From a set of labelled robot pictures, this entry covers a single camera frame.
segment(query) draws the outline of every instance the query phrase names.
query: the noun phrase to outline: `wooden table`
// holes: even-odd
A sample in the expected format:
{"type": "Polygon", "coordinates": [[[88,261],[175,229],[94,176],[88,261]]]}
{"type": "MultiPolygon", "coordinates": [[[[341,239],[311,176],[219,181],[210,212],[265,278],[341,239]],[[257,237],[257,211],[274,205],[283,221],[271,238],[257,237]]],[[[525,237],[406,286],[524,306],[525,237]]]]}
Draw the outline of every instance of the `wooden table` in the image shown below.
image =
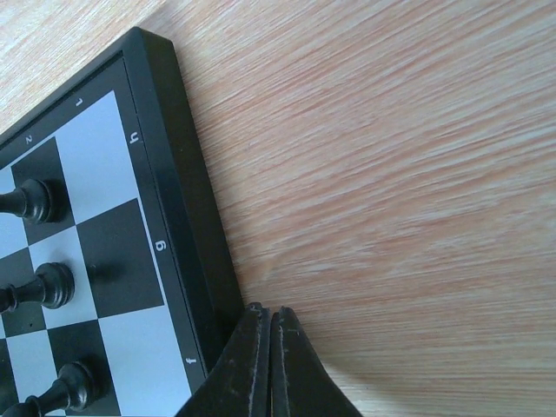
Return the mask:
{"type": "Polygon", "coordinates": [[[1,130],[132,25],[175,42],[246,301],[365,415],[556,414],[554,1],[3,0],[1,130]]]}

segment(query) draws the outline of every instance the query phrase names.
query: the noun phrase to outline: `black border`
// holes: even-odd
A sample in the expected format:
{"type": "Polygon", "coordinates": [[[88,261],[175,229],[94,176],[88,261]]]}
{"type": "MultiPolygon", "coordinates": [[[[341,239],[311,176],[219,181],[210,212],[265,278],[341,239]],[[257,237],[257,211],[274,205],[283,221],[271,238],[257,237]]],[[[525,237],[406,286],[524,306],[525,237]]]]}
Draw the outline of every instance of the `black border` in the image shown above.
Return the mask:
{"type": "MultiPolygon", "coordinates": [[[[45,113],[63,100],[77,100],[78,90],[119,58],[125,65],[169,239],[170,251],[163,253],[171,260],[158,261],[172,261],[179,277],[172,285],[164,282],[165,293],[167,299],[185,301],[180,302],[182,311],[170,308],[170,313],[177,328],[188,325],[182,318],[189,315],[206,378],[244,304],[172,42],[132,28],[6,130],[0,136],[0,153],[10,160],[23,153],[28,146],[25,137],[32,135],[45,113]]],[[[152,201],[154,196],[142,198],[152,201]]],[[[192,392],[198,383],[192,384],[192,392]]]]}

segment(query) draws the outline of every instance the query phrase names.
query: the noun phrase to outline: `wooden surface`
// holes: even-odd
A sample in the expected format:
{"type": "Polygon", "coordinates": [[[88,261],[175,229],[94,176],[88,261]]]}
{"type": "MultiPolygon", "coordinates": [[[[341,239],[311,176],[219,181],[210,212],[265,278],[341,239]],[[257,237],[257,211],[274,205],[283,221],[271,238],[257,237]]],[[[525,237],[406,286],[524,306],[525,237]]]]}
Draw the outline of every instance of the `wooden surface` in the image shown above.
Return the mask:
{"type": "Polygon", "coordinates": [[[174,41],[246,301],[365,415],[556,415],[554,1],[0,4],[1,130],[174,41]]]}

